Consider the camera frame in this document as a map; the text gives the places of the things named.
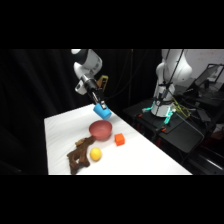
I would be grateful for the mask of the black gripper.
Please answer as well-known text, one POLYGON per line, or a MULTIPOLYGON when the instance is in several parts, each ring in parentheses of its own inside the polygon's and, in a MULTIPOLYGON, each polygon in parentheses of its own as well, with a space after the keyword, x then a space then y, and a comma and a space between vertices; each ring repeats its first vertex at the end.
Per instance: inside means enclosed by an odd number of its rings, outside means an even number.
POLYGON ((96 81, 93 78, 83 78, 84 87, 90 96, 90 98, 99 104, 103 110, 107 108, 105 100, 103 100, 103 92, 102 89, 98 87, 96 81))

